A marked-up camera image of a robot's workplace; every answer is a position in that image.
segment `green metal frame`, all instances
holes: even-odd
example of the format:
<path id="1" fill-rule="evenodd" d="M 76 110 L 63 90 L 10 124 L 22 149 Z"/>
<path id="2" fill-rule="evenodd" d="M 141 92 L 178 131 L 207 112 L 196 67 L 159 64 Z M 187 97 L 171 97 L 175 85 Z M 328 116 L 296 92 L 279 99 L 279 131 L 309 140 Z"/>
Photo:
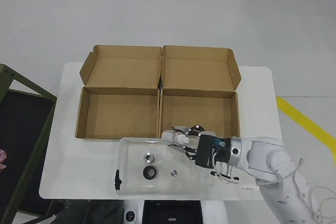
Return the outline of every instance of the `green metal frame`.
<path id="1" fill-rule="evenodd" d="M 16 80 L 17 82 L 27 86 L 28 88 L 34 90 L 35 92 L 41 94 L 43 97 L 51 100 L 52 102 L 56 102 L 56 97 L 52 95 L 51 93 L 47 92 L 40 86 L 34 84 L 24 76 L 20 75 L 10 67 L 0 64 L 0 103 L 2 99 L 4 99 L 4 96 L 6 92 L 9 90 L 11 83 Z"/>
<path id="2" fill-rule="evenodd" d="M 21 92 L 21 91 L 16 91 L 16 90 L 10 90 L 9 87 L 11 86 L 11 83 L 13 80 L 18 81 L 19 83 L 27 86 L 28 88 L 34 90 L 35 92 L 41 94 L 30 94 L 27 92 Z M 21 174 L 20 180 L 15 188 L 15 191 L 13 192 L 13 195 L 11 197 L 11 200 L 6 208 L 6 211 L 4 213 L 4 216 L 1 220 L 1 224 L 7 224 L 7 223 L 12 223 L 15 214 L 18 210 L 18 207 L 25 195 L 26 189 L 31 181 L 32 175 L 34 174 L 35 168 L 37 167 L 40 156 L 45 150 L 46 144 L 49 139 L 50 135 L 50 130 L 51 130 L 51 125 L 52 125 L 52 120 L 54 116 L 54 110 L 55 110 L 55 103 L 56 103 L 56 97 L 40 86 L 36 85 L 35 83 L 31 82 L 24 76 L 20 75 L 16 71 L 12 70 L 10 67 L 0 64 L 0 103 L 5 97 L 5 94 L 7 91 L 15 91 L 15 92 L 20 92 L 23 94 L 28 94 L 28 95 L 34 95 L 37 97 L 44 97 L 53 102 L 53 106 L 51 108 L 51 111 L 46 119 L 46 122 L 44 124 L 44 127 L 41 130 L 41 133 L 39 135 L 38 140 L 36 141 L 35 147 L 29 157 L 29 160 L 27 161 L 27 164 L 25 166 L 25 169 L 23 173 Z M 52 200 L 50 207 L 46 213 L 45 216 L 39 217 L 37 219 L 34 219 L 30 222 L 29 224 L 33 223 L 38 223 L 42 220 L 45 220 L 53 215 L 55 205 L 57 204 L 57 200 Z"/>

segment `black rubber ring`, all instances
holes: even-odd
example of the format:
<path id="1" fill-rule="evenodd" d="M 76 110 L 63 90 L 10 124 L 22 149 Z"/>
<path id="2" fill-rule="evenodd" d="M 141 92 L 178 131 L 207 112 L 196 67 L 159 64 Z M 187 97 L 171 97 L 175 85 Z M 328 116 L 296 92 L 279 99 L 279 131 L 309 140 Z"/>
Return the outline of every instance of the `black rubber ring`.
<path id="1" fill-rule="evenodd" d="M 149 171 L 153 170 L 154 174 L 153 175 L 149 175 Z M 143 176 L 144 178 L 146 178 L 147 180 L 152 180 L 154 179 L 156 176 L 157 176 L 157 168 L 155 166 L 146 166 L 144 169 L 143 169 Z"/>

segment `white table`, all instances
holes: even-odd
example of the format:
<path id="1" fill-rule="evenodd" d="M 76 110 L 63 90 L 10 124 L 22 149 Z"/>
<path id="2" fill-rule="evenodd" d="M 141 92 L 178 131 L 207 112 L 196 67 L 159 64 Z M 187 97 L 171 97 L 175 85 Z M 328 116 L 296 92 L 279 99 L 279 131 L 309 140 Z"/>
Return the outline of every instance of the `white table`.
<path id="1" fill-rule="evenodd" d="M 224 184 L 217 178 L 201 195 L 119 196 L 114 188 L 118 141 L 74 137 L 77 110 L 83 83 L 82 63 L 65 65 L 60 84 L 39 193 L 48 199 L 176 199 L 176 200 L 263 200 L 255 181 L 240 170 L 233 176 L 240 185 Z M 278 139 L 281 129 L 270 69 L 239 67 L 238 86 L 242 137 L 268 136 Z"/>

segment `yellow floor stripe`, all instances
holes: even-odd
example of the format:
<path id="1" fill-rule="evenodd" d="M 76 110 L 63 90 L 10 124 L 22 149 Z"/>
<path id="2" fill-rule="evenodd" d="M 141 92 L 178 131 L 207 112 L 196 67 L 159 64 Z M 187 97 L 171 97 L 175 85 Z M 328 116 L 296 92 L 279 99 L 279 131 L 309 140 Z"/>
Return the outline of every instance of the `yellow floor stripe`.
<path id="1" fill-rule="evenodd" d="M 329 133 L 320 128 L 317 124 L 311 121 L 308 117 L 303 115 L 301 112 L 296 110 L 288 102 L 283 100 L 281 97 L 276 97 L 276 103 L 278 109 L 285 113 L 289 118 L 295 121 L 298 125 L 302 126 L 303 129 L 312 134 L 321 143 L 330 148 L 335 167 L 336 167 L 336 139 L 332 137 Z"/>

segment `dark clothing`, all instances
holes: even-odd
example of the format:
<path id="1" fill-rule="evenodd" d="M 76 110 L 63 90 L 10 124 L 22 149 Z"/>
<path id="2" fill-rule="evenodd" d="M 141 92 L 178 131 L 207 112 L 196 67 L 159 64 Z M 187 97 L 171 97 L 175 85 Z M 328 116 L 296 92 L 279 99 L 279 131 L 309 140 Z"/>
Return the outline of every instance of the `dark clothing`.
<path id="1" fill-rule="evenodd" d="M 121 224 L 122 200 L 70 200 L 51 224 Z"/>

